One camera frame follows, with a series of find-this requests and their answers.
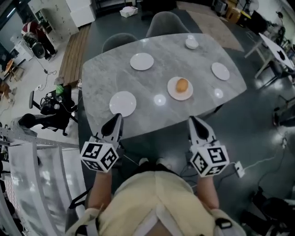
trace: person's right arm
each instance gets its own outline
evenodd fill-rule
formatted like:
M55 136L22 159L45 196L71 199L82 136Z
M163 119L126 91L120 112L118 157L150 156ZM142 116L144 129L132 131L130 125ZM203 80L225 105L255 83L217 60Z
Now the person's right arm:
M210 209L219 208L219 200L214 186L213 177L198 176L197 196Z

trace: power outlet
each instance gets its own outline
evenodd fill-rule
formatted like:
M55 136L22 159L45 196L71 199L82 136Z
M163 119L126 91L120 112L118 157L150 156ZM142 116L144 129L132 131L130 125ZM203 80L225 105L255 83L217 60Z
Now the power outlet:
M39 84L36 88L35 91L38 91L42 87L42 84Z
M235 164L235 169L236 169L236 172L238 174L238 176L240 178L242 178L244 175L245 175L245 170L243 169L242 167L242 164L240 161L238 161L236 164Z

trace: dark green floor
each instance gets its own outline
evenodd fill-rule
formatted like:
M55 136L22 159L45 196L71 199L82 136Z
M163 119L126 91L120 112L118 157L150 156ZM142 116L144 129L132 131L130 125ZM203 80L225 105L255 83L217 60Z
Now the dark green floor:
M186 11L174 10L181 18L187 28L194 33L201 33L199 27L190 18ZM88 49L85 53L85 60L88 60L101 52L104 41L113 34L128 32L134 34L138 39L144 38L150 21L141 21L140 14L131 18L122 18L119 13L110 14L98 18L92 23L88 38ZM245 51L249 51L253 42L247 37L246 30L230 23L225 23L236 36ZM238 219L241 211L249 205L249 195L255 191L259 179L268 171L276 170L283 157L283 150L280 148L282 137L287 131L289 147L293 147L295 128L273 127L271 115L273 109L278 105L279 94L286 98L295 95L294 89L287 79L276 82L274 85L264 89L257 89L257 81L254 75L262 66L257 54L252 54L244 59L245 53L225 48L240 70L246 85L247 91L237 98L226 103L221 110L210 116L206 121L213 127L217 138L228 150L231 162L241 161L243 167L247 167L265 158L276 158L246 170L246 175L239 179L236 174L221 178L234 172L233 165L219 176L214 177L218 187L221 209L226 211L234 219ZM272 77L271 72L266 71L267 76L262 76L258 82L263 83ZM83 115L83 103L79 104L79 129L80 146L87 141L90 131L85 128ZM162 130L144 134L142 136L123 140L127 155L135 161L140 157L149 157L156 160L158 157L169 158L173 167L180 173L185 166L185 153L189 150L188 131L186 123L182 122ZM284 152L282 166L275 173L266 175L260 182L261 187L269 194L280 198L288 198L295 180L295 149L290 151L287 148ZM115 190L123 178L128 177L136 168L136 165L128 159L123 159L123 168L120 173L114 175L113 190ZM94 172L83 167L85 183L91 187L94 179ZM194 170L185 172L185 176L194 175ZM185 178L191 185L196 182L197 177Z

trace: marble table top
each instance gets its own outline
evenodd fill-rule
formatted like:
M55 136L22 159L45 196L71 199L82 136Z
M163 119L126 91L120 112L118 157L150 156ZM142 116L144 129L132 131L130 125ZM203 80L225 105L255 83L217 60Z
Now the marble table top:
M193 35L199 46L190 50L185 46L188 35ZM154 65L146 71L136 71L130 59L136 53L148 53ZM230 79L217 79L211 70L214 62L224 64ZM167 83L173 77L188 79L194 88L185 101L170 97ZM124 118L123 139L179 122L190 115L200 115L235 98L247 87L227 52L209 35L175 34L142 39L100 54L85 62L82 73L83 101L87 119L95 134L112 117L111 97L119 91L129 91L136 97L136 109ZM223 91L223 97L214 94ZM166 103L158 106L155 95L162 94Z

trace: bread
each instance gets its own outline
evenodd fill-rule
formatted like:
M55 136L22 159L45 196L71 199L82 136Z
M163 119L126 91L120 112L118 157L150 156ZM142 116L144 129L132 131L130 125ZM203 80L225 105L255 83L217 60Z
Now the bread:
M176 83L176 91L178 93L183 93L185 92L189 87L189 82L186 79L179 79Z

